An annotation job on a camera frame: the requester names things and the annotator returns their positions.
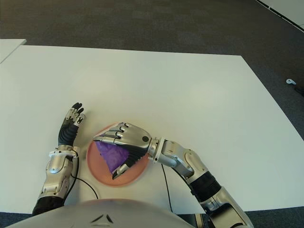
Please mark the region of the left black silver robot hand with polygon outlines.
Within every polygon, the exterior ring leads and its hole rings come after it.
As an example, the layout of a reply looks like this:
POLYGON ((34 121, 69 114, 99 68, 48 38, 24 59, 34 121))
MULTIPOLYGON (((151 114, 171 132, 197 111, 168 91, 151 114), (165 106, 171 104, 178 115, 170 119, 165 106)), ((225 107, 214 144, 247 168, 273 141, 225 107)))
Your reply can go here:
POLYGON ((58 133, 58 146, 73 146, 79 126, 85 119, 82 103, 75 103, 67 112, 58 133))

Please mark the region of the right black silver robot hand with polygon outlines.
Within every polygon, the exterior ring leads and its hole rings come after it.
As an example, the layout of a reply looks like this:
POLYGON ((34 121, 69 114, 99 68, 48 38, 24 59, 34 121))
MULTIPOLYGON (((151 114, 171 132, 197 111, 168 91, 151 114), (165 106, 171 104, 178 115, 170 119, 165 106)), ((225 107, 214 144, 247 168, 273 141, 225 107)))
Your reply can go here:
POLYGON ((112 124, 93 138, 95 142, 116 145, 129 152, 126 160, 112 174, 113 180, 124 174, 148 152, 151 140, 152 137, 146 130, 125 122, 112 124))

